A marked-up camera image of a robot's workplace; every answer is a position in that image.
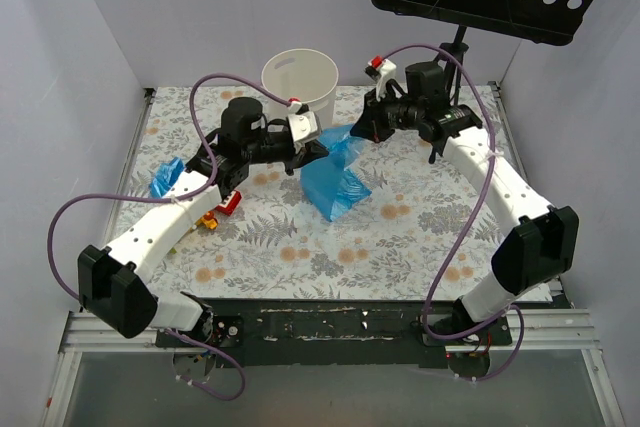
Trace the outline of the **blue plastic trash bag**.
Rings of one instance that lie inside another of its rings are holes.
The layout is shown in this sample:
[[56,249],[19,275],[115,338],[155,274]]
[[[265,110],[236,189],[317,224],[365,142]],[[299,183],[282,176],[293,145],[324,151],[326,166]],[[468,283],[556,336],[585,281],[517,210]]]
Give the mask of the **blue plastic trash bag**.
[[371,190],[351,169],[362,152],[364,140],[351,135],[353,125],[330,128],[319,142],[328,155],[301,169],[300,185],[306,198],[329,222],[367,199]]

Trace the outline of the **blue bag piece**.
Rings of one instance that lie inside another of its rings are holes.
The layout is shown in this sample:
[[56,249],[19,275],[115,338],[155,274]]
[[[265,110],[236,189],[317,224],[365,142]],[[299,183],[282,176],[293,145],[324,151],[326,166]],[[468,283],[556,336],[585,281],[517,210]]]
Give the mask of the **blue bag piece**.
[[150,196],[162,198],[177,182],[184,171],[184,163],[181,158],[174,157],[171,161],[162,163],[156,171],[150,183]]

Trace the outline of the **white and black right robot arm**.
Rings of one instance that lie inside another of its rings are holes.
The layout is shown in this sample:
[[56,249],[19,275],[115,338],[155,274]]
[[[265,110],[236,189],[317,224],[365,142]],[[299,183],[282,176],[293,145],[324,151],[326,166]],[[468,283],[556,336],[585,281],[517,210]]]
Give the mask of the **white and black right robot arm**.
[[398,130],[417,132],[432,147],[431,161],[442,157],[476,189],[504,236],[490,272],[429,332],[438,340],[475,344],[512,302],[570,269],[578,216],[536,193],[496,151],[489,125],[468,106],[450,101],[438,62],[406,67],[405,87],[388,59],[375,57],[365,71],[376,86],[364,97],[352,136],[380,143]]

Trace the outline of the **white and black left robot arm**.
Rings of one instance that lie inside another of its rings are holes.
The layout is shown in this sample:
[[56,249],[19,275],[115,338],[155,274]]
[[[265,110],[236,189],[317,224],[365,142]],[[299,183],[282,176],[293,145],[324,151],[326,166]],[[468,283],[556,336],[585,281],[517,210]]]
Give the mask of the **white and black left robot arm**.
[[205,345],[214,330],[212,308],[193,294],[152,290],[155,270],[206,214],[230,200],[251,166],[280,162],[291,175],[327,156],[320,134],[317,114],[304,104],[283,119],[267,121],[258,100],[232,100],[219,128],[205,136],[157,206],[105,247],[88,246],[80,253],[82,307],[125,338],[147,328],[173,329],[188,345]]

